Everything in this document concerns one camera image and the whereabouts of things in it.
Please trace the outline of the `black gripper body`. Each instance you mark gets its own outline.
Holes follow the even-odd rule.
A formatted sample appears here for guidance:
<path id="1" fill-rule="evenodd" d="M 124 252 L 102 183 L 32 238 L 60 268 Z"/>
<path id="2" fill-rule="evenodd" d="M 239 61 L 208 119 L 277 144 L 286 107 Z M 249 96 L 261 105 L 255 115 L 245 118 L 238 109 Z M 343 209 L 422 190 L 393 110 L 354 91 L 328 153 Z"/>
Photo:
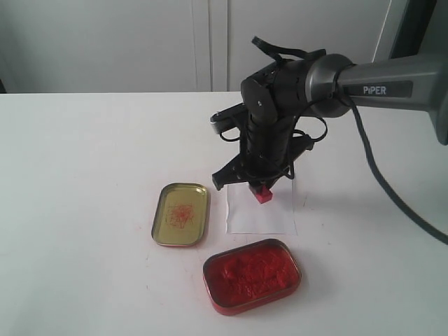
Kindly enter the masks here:
<path id="1" fill-rule="evenodd" d="M 292 121 L 286 118 L 263 127 L 248 117 L 245 126 L 237 128 L 239 153 L 212 174 L 216 189 L 237 183 L 271 189 L 282 177 L 293 179 L 294 161 L 314 147 L 314 140 L 303 132 L 294 136 Z"/>

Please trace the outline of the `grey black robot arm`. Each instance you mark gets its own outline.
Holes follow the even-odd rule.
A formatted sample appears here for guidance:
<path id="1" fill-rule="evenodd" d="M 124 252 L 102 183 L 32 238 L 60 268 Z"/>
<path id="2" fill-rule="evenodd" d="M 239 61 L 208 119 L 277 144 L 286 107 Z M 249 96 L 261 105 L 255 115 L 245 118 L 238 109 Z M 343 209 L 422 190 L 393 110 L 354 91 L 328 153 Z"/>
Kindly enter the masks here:
<path id="1" fill-rule="evenodd" d="M 212 176 L 217 189 L 248 183 L 271 188 L 293 178 L 293 163 L 314 146 L 295 126 L 301 117 L 338 118 L 351 107 L 425 111 L 437 140 L 447 143 L 447 61 L 415 55 L 353 64 L 339 54 L 272 63 L 241 83 L 242 103 L 215 113 L 222 134 L 239 130 L 239 153 Z"/>

